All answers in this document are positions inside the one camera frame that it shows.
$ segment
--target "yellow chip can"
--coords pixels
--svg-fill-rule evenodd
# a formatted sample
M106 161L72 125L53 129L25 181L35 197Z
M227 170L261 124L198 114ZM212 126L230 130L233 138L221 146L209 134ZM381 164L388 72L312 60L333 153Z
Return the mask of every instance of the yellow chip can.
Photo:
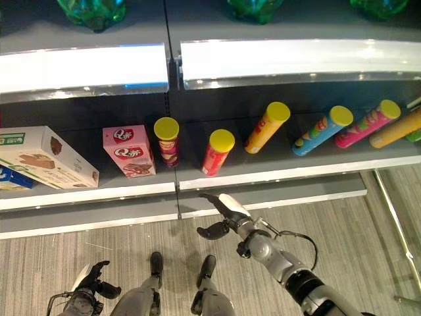
M383 130L373 134L370 138L371 146L382 148L403 136L421 128L421 107L401 118L397 122L390 124Z
M291 116L291 111L282 102L272 102L244 144L247 153L258 153L273 134Z

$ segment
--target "pink snack box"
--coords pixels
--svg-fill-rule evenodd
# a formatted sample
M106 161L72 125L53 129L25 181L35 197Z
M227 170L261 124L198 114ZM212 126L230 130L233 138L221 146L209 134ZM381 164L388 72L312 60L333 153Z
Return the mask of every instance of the pink snack box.
M103 147L128 178L156 174L144 125L103 128Z

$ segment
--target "snack box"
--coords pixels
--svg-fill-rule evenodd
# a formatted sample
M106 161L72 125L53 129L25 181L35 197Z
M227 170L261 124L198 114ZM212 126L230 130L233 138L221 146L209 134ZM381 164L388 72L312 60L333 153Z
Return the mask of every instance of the snack box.
M31 178L0 166L0 190L28 190L33 184Z
M47 126L0 128L0 163L56 189L98 187L98 170Z
M103 147L128 178L156 174L144 125L103 128Z

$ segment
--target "green bottle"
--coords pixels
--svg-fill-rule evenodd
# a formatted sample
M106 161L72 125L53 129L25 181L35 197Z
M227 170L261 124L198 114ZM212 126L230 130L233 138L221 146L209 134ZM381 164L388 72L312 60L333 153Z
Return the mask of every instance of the green bottle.
M421 140L421 128L407 135L407 140L414 143Z
M124 18L124 0L57 0L67 18L75 24L86 25L94 32L102 32L110 22Z
M234 10L234 16L240 20L253 18L260 24L272 20L275 11L284 0L228 0Z
M351 0L351 5L380 20L388 20L401 12L409 0Z

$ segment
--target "gray carpet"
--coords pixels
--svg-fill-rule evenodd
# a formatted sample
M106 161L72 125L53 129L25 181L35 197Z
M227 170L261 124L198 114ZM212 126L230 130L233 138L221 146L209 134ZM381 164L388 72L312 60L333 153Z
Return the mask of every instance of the gray carpet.
M421 255L420 166L382 171L400 212L410 247ZM421 315L421 308L398 304L395 295L421 300L412 280L397 234L391 224L374 178L363 174L367 197L253 211L282 230L312 236L320 249L315 273L361 311L376 315ZM162 315L189 315L195 278L207 254L218 265L214 282L234 303L237 316L302 315L289 294L271 279L263 266L235 252L239 238L230 233L218 241L200 239L197 226L219 216L182 221L104 228L0 241L0 315L44 315L51 295L69 290L86 263L104 259L103 280L123 292L139 286L149 274L152 251L164 256L161 290ZM309 243L283 237L286 250L311 265ZM109 315L116 300L104 300ZM57 315L62 306L55 307Z

